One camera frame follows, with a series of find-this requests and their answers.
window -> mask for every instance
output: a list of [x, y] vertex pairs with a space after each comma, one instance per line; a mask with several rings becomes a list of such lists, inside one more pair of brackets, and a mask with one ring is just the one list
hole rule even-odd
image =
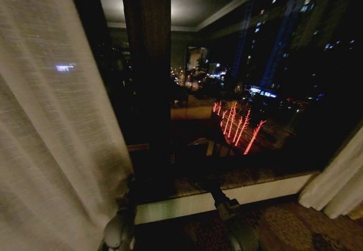
[[171, 0], [170, 46], [154, 46], [160, 64], [133, 52], [145, 43], [138, 32], [157, 27], [128, 27], [124, 8], [137, 4], [124, 1], [99, 0], [103, 37], [80, 16], [128, 145], [158, 143], [150, 149], [164, 148], [170, 165], [263, 158], [321, 168], [362, 116], [357, 0]]

sheer curtain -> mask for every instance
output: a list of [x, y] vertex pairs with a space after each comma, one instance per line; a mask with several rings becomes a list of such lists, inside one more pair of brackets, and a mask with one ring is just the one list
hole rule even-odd
[[96, 250], [132, 166], [72, 0], [0, 0], [2, 250]]
[[363, 128], [300, 194], [305, 207], [330, 218], [346, 215], [363, 200]]

tall building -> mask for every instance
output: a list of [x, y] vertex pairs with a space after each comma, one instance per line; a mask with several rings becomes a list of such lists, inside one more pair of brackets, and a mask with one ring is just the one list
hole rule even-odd
[[317, 98], [323, 94], [325, 81], [319, 71], [327, 68], [325, 52], [341, 49], [337, 45], [342, 36], [337, 30], [342, 29], [340, 23], [351, 3], [256, 0], [240, 58], [242, 83], [286, 96]]
[[205, 61], [208, 50], [206, 48], [189, 47], [188, 52], [188, 69], [190, 70], [199, 68], [199, 61], [200, 59]]

floor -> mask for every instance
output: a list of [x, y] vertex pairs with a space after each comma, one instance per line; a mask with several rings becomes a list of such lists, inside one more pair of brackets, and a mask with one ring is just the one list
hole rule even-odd
[[[295, 196], [240, 208], [257, 230], [263, 250], [363, 250], [363, 221], [331, 220], [297, 203]], [[216, 211], [136, 227], [135, 250], [231, 250]]]

